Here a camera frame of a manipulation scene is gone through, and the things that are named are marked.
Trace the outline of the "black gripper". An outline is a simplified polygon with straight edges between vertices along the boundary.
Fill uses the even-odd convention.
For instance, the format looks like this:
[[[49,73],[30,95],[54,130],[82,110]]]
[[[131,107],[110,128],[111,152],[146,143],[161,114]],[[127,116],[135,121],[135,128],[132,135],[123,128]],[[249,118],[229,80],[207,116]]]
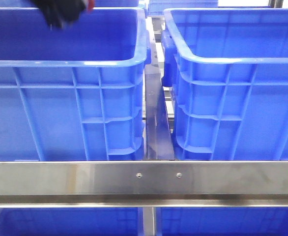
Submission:
[[[31,0],[40,9],[50,28],[63,28],[76,22],[88,10],[87,0]]]

